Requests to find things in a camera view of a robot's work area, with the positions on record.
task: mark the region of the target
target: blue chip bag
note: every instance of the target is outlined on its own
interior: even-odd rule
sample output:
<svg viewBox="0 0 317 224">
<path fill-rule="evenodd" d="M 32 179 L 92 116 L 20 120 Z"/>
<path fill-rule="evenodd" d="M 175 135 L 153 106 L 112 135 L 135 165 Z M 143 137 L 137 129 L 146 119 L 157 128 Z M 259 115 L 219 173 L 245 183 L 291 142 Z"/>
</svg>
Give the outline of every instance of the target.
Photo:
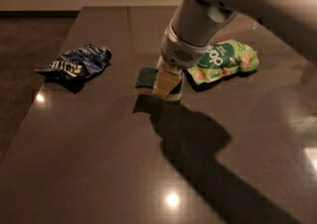
<svg viewBox="0 0 317 224">
<path fill-rule="evenodd" d="M 100 49 L 89 44 L 64 53 L 49 67 L 35 69 L 35 72 L 62 81 L 87 80 L 110 65 L 111 56 L 108 48 Z"/>
</svg>

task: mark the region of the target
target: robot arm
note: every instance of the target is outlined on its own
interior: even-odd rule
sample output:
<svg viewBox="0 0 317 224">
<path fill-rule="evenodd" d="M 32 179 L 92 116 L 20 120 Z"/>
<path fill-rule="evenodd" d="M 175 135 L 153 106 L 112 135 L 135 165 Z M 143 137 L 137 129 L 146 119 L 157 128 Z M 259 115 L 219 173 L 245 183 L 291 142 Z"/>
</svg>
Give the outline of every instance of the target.
<svg viewBox="0 0 317 224">
<path fill-rule="evenodd" d="M 212 36 L 236 12 L 258 21 L 317 64 L 317 0 L 183 0 L 162 39 L 158 68 L 180 72 L 197 64 Z"/>
</svg>

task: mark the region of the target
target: floor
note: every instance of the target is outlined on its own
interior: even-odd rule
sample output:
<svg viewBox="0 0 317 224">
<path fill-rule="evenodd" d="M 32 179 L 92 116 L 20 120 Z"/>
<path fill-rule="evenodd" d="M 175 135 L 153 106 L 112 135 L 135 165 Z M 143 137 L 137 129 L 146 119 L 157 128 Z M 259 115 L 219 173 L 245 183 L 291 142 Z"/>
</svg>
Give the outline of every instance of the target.
<svg viewBox="0 0 317 224">
<path fill-rule="evenodd" d="M 0 18 L 0 162 L 43 83 L 35 68 L 50 64 L 75 18 Z"/>
<path fill-rule="evenodd" d="M 316 67 L 238 15 L 213 41 L 253 47 L 256 73 L 202 92 L 185 81 L 179 104 L 137 97 L 174 9 L 80 12 L 59 53 L 107 46 L 111 66 L 77 91 L 30 83 L 44 102 L 29 103 L 0 165 L 1 223 L 317 222 Z"/>
</svg>

